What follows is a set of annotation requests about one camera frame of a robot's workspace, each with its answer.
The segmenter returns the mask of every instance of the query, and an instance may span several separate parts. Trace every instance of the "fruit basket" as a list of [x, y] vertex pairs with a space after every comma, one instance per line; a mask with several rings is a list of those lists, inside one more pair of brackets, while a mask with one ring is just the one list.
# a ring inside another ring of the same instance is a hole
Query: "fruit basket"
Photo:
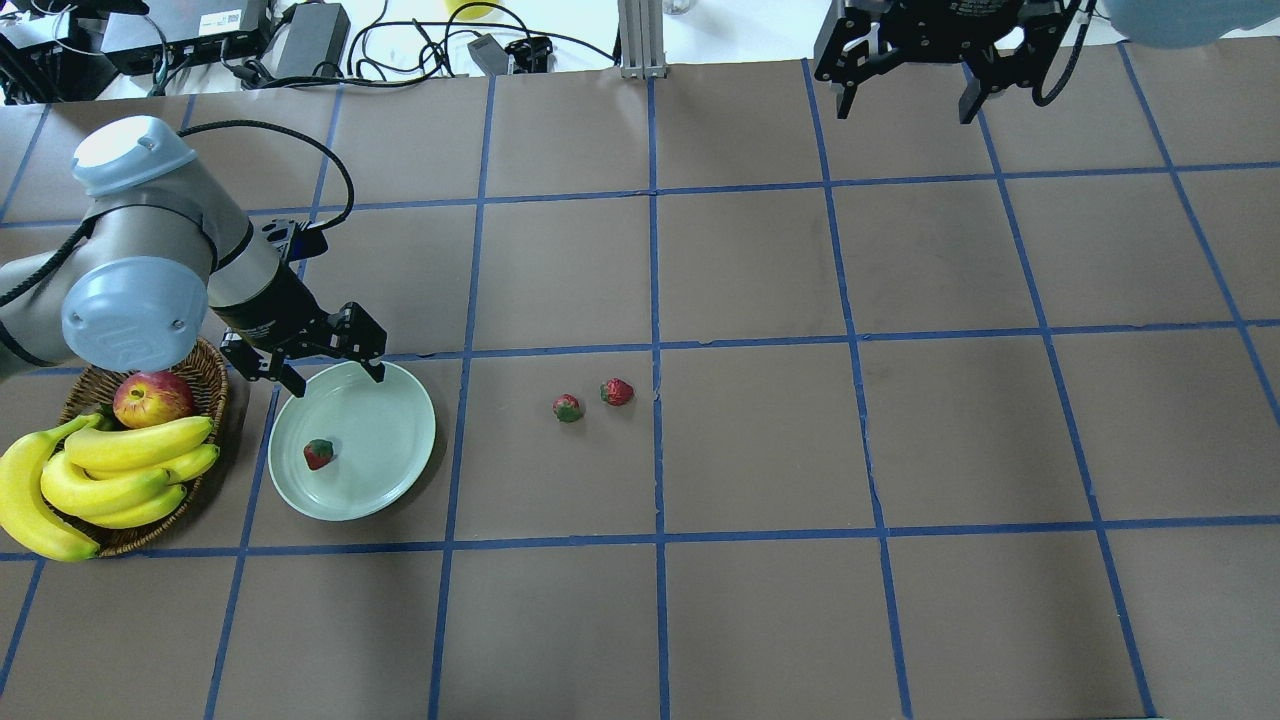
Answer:
[[[227, 365], [223, 361], [221, 354], [209, 341], [198, 338], [191, 355], [174, 366], [173, 373], [191, 386], [191, 393], [196, 400], [196, 414], [209, 415], [214, 420], [214, 430], [205, 442], [221, 445], [223, 415], [227, 411], [229, 388]], [[115, 397], [115, 389], [128, 377], [128, 373], [114, 373], [93, 366], [86, 368], [68, 393], [67, 404], [63, 406], [63, 414], [58, 421], [65, 423], [70, 420], [87, 406], [97, 406], [104, 402], [110, 405]], [[202, 477], [188, 480], [186, 483], [187, 496], [173, 512], [163, 520], [138, 528], [110, 530], [60, 512], [56, 509], [54, 509], [54, 512], [58, 512], [60, 518], [97, 541], [102, 546], [99, 557], [124, 555], [155, 541], [172, 530], [180, 520], [191, 519], [204, 509], [207, 505], [207, 500], [216, 495], [218, 489], [210, 487], [210, 475], [218, 478], [221, 477], [221, 473], [206, 473]]]

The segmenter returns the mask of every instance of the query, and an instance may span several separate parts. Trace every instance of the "white floor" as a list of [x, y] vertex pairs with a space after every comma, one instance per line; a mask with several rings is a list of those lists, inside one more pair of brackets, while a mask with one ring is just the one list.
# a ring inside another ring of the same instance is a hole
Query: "white floor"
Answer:
[[[338, 0], [351, 17], [352, 32], [367, 26], [381, 10], [379, 0]], [[285, 6], [285, 0], [276, 5]], [[558, 32], [579, 37], [611, 51], [617, 32], [617, 4], [613, 0], [503, 0], [503, 4], [517, 13], [534, 29]], [[663, 36], [667, 49], [667, 61], [676, 63], [742, 63], [753, 60], [786, 60], [809, 58], [813, 55], [813, 42], [822, 18], [829, 6], [829, 0], [692, 0], [692, 8], [677, 17], [664, 17]], [[1100, 12], [1105, 13], [1106, 0], [1100, 1]], [[421, 22], [443, 22], [448, 18], [443, 0], [388, 0], [387, 19]], [[493, 12], [480, 22], [511, 22], [502, 13]], [[429, 28], [439, 37], [442, 28]], [[265, 59], [268, 67], [274, 63], [274, 54], [287, 40], [284, 31], [275, 49]], [[504, 44], [520, 33], [495, 29], [495, 37]], [[1280, 35], [1280, 19], [1272, 20], [1249, 31], [1235, 31], [1228, 37], [1258, 35]], [[1074, 29], [1068, 33], [1075, 37]], [[1091, 45], [1110, 44], [1121, 40], [1111, 26], [1096, 19], [1091, 28]], [[1001, 45], [1015, 46], [1019, 37], [1010, 36]], [[412, 65], [417, 61], [422, 47], [421, 37], [411, 27], [384, 28], [371, 33], [369, 53], [371, 56], [398, 65]], [[479, 74], [465, 49], [465, 38], [454, 38], [451, 44], [454, 72], [458, 74]], [[556, 41], [554, 70], [585, 70], [609, 67], [603, 56], [572, 42]], [[148, 77], [119, 77], [108, 87], [101, 97], [138, 97], [146, 94], [151, 81]], [[170, 92], [220, 92], [237, 90], [236, 78], [219, 65], [205, 65], [184, 72]]]

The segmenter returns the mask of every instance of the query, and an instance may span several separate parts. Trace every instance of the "bunch of bananas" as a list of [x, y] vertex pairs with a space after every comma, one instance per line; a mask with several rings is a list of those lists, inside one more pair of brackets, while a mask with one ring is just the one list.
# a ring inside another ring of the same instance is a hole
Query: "bunch of bananas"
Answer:
[[137, 528], [173, 512], [187, 495], [182, 483], [218, 460], [204, 415], [123, 432], [100, 430], [101, 421], [82, 415], [27, 434], [0, 457], [0, 527], [31, 551], [73, 562], [100, 550], [49, 505], [100, 528]]

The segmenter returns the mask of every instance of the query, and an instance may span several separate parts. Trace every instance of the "metal post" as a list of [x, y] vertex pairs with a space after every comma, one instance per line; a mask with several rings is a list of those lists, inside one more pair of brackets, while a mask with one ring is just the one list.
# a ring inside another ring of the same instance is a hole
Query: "metal post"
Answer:
[[667, 77], [662, 49], [662, 0], [618, 0], [622, 77]]

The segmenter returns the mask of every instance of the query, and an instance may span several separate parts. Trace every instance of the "white label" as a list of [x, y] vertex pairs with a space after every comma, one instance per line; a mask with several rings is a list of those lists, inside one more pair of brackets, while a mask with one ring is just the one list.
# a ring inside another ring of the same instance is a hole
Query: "white label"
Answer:
[[243, 10], [227, 10], [225, 13], [200, 15], [200, 37], [239, 29], [239, 19], [243, 13]]

